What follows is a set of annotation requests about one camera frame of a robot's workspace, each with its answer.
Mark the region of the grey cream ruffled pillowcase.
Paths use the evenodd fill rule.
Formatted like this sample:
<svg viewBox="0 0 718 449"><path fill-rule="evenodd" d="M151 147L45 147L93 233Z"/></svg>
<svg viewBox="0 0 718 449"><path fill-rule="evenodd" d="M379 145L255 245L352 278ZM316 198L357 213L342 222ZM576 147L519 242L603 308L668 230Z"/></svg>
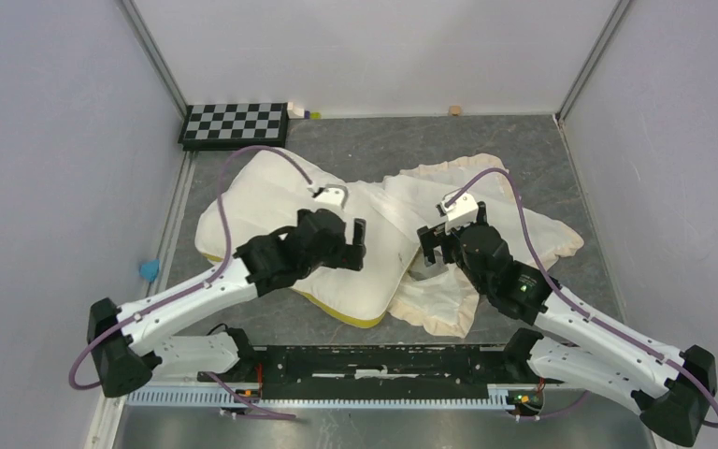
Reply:
<svg viewBox="0 0 718 449"><path fill-rule="evenodd" d="M561 286L545 275L583 246L567 224L521 208L509 172L490 154L420 165L386 177L388 213L420 247L395 292L393 317L440 337L465 337L478 304L532 326Z"/></svg>

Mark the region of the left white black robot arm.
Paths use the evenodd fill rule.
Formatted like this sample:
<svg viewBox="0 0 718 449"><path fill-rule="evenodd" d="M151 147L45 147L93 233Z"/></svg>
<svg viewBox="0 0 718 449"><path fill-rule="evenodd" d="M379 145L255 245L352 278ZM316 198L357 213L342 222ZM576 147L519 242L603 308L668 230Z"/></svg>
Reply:
<svg viewBox="0 0 718 449"><path fill-rule="evenodd" d="M294 225L249 239L230 260L160 294L115 304L106 297L89 310L88 353L107 398L128 395L153 378L210 371L249 379L256 356L232 333L181 337L179 331L217 311L293 286L319 268L359 271L366 221L346 223L326 209L299 210Z"/></svg>

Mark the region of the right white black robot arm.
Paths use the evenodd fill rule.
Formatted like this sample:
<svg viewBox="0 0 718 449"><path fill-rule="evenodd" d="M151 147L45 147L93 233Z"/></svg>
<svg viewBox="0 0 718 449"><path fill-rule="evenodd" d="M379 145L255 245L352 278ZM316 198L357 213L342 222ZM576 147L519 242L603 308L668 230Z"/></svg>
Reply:
<svg viewBox="0 0 718 449"><path fill-rule="evenodd" d="M515 382L533 375L612 400L662 439L691 447L703 427L718 428L716 360L705 348L681 350L612 319L527 265L487 222L485 206L438 206L445 221L418 232L424 259L456 265L491 305L525 326L502 357Z"/></svg>

